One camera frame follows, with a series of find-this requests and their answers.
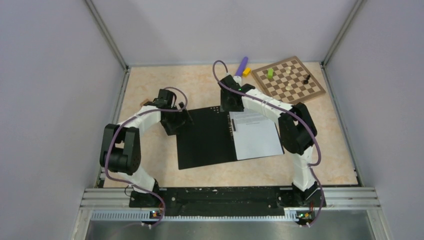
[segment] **gray floor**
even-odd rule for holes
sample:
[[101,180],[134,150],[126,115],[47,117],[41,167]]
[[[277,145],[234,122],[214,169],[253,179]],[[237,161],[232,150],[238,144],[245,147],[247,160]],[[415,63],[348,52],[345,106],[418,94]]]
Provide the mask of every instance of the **gray floor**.
[[162,222],[149,230],[129,222],[92,221],[86,240],[373,240],[366,211],[323,211],[312,228],[292,222]]

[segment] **black chess piece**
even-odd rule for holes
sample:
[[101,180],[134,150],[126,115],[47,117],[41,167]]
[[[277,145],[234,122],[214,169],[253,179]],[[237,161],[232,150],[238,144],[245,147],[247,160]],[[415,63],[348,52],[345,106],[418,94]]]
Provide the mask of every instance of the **black chess piece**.
[[307,77],[306,77],[306,79],[305,80],[303,80],[303,84],[308,84],[309,83],[309,79],[311,78],[311,75],[308,75]]

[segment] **purple handle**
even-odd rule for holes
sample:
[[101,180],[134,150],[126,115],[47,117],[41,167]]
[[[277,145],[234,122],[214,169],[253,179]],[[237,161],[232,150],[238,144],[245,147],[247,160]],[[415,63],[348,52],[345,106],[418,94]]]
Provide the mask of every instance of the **purple handle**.
[[243,71],[246,69],[246,65],[248,64],[248,60],[249,58],[247,56],[243,57],[243,60],[241,60],[240,66],[238,66],[234,76],[242,76]]

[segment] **wall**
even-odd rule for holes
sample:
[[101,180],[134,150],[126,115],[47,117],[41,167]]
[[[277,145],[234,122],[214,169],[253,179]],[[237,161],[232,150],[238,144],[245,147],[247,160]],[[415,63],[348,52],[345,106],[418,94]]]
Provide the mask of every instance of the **wall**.
[[394,239],[422,239],[424,2],[368,1],[329,64],[357,163]]
[[123,71],[82,0],[0,3],[0,239],[69,239]]
[[93,0],[130,65],[322,61],[355,0]]

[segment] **yellow block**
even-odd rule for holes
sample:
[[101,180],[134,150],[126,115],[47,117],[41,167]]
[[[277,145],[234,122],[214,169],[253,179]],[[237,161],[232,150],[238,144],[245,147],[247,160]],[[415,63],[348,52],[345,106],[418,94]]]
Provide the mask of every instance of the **yellow block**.
[[243,77],[247,77],[251,73],[250,67],[246,67],[246,69],[243,71]]

